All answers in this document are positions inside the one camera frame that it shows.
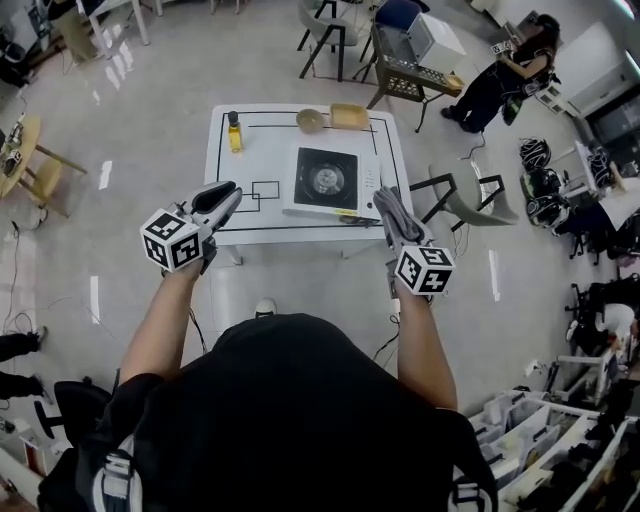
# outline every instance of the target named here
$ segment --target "yellow bottle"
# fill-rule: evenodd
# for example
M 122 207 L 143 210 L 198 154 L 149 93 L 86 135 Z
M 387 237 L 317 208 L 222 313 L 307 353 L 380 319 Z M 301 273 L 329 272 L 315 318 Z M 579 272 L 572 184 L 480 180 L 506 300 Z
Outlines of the yellow bottle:
M 229 112 L 229 145 L 232 153 L 242 151 L 242 131 L 238 121 L 238 113 L 235 110 Z

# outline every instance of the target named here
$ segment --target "black t-shirt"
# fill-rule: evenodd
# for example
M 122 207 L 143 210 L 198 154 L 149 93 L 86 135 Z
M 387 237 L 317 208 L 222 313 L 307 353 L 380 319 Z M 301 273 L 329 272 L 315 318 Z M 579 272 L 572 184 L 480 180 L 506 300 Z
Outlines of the black t-shirt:
M 85 500 L 100 454 L 132 432 L 152 511 L 385 499 L 446 510 L 454 459 L 479 457 L 463 416 L 436 410 L 307 315 L 244 322 L 170 382 L 139 375 L 120 386 L 80 446 Z

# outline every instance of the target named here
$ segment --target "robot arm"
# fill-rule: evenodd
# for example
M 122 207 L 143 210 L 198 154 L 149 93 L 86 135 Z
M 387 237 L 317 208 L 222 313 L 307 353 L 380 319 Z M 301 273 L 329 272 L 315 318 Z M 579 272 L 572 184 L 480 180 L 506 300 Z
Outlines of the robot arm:
M 194 190 L 171 211 L 159 209 L 140 228 L 147 258 L 169 272 L 204 258 L 204 273 L 217 254 L 214 233 L 241 201 L 240 187 L 219 181 Z

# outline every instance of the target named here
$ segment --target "wooden tray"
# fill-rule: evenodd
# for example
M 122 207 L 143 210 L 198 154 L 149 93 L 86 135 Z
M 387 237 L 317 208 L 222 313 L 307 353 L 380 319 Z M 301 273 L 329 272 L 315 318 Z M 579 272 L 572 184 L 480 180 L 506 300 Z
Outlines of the wooden tray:
M 444 78 L 450 87 L 453 87 L 454 89 L 464 89 L 464 82 L 460 77 L 456 75 L 445 75 Z
M 359 105 L 332 103 L 331 126 L 342 130 L 366 130 L 369 128 L 367 109 Z

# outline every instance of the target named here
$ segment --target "black chair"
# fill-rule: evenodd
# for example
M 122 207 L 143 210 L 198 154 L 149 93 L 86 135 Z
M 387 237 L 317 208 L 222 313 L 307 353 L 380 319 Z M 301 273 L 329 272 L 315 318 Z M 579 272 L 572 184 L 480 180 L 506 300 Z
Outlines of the black chair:
M 331 5 L 331 18 L 321 18 L 320 15 L 327 5 Z M 298 0 L 298 17 L 300 22 L 307 27 L 302 41 L 298 45 L 298 51 L 302 50 L 304 43 L 311 34 L 318 42 L 311 57 L 304 66 L 300 78 L 304 78 L 313 64 L 313 61 L 320 53 L 322 46 L 331 45 L 331 52 L 336 51 L 338 46 L 338 82 L 342 82 L 342 68 L 344 64 L 344 47 L 356 46 L 358 44 L 358 34 L 346 21 L 336 17 L 336 0 L 323 0 L 322 6 L 312 16 L 311 10 L 316 7 L 316 0 Z
M 42 430 L 49 438 L 54 439 L 51 429 L 64 426 L 67 439 L 75 447 L 82 436 L 95 430 L 105 407 L 111 401 L 111 393 L 94 386 L 88 377 L 85 377 L 82 382 L 56 382 L 54 392 L 60 416 L 47 417 L 42 403 L 34 402 Z

